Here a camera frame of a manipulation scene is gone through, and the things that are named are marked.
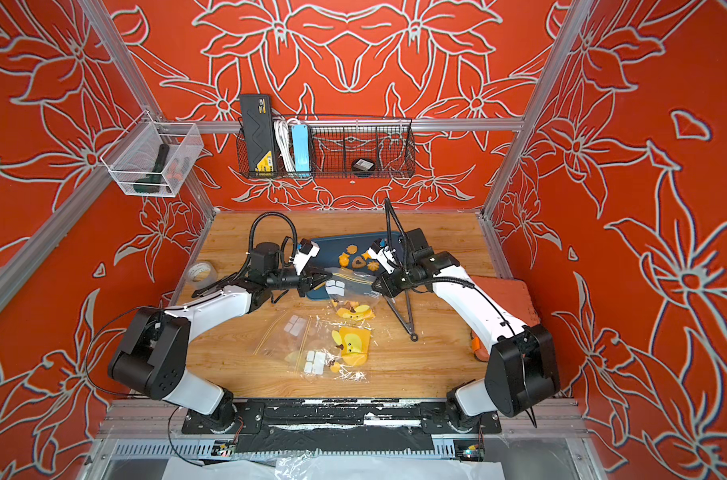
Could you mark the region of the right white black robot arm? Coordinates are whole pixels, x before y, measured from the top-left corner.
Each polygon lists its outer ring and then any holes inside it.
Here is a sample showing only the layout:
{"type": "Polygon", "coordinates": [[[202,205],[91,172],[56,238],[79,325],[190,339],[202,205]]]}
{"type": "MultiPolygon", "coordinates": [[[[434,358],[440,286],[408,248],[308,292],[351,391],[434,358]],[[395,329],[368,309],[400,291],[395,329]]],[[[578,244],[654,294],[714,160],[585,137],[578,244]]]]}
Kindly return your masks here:
{"type": "Polygon", "coordinates": [[[533,408],[561,390],[551,332],[541,324],[529,326],[505,310],[455,256],[435,251],[421,229],[403,229],[389,200],[385,226],[385,238],[367,250],[381,265],[371,289],[389,299],[421,288],[437,295],[469,325],[489,354],[483,378],[447,394],[453,428],[467,430],[488,413],[511,418],[525,412],[537,422],[533,408]]]}

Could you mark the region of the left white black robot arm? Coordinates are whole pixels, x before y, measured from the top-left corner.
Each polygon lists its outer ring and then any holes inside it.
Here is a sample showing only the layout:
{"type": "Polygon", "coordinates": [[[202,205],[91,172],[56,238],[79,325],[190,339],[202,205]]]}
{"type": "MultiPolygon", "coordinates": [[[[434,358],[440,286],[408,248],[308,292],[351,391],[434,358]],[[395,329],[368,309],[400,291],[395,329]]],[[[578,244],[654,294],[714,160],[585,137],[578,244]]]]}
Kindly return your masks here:
{"type": "Polygon", "coordinates": [[[287,215],[261,214],[250,228],[247,257],[237,272],[198,288],[181,306],[138,309],[109,365],[111,380],[196,412],[215,430],[225,429],[236,417],[234,394],[189,370],[189,345],[229,320],[277,303],[291,290],[304,297],[325,284],[332,274],[311,264],[320,251],[316,242],[299,238],[287,215]]]}

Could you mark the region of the metal kitchen tongs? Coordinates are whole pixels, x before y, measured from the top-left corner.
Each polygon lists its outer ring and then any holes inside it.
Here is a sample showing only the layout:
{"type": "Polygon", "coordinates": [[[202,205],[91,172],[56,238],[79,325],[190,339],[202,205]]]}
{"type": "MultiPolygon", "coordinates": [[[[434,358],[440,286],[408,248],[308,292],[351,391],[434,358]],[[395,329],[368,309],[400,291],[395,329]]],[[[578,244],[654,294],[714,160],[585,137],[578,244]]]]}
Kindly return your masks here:
{"type": "Polygon", "coordinates": [[[389,306],[389,309],[391,309],[391,312],[393,312],[395,318],[399,320],[399,323],[401,323],[401,326],[403,326],[405,332],[409,334],[409,339],[411,339],[411,342],[418,342],[419,335],[417,335],[417,331],[415,331],[415,321],[413,321],[413,308],[411,308],[411,296],[409,296],[409,292],[403,292],[403,300],[405,300],[405,314],[401,313],[401,311],[399,311],[399,308],[397,308],[397,302],[395,302],[395,298],[385,298],[387,306],[389,306]]]}

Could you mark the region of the clear bag yellow dog print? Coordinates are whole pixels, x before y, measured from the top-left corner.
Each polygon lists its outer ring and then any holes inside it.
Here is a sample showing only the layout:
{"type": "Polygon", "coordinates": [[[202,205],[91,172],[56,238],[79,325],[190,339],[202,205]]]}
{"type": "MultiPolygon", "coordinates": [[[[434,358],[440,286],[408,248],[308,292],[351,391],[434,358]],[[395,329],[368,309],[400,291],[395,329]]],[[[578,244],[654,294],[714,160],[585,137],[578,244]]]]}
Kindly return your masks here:
{"type": "Polygon", "coordinates": [[[375,306],[381,294],[373,290],[375,276],[347,268],[331,268],[332,277],[325,290],[339,318],[361,323],[375,318],[375,306]]]}

